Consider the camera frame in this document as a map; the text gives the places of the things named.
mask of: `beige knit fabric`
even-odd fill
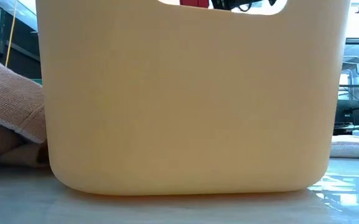
[[[35,143],[47,139],[42,86],[1,64],[0,125]]]

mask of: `floor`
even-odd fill
[[[331,160],[309,190],[285,194],[105,197],[49,170],[0,168],[0,223],[359,223],[359,160]]]

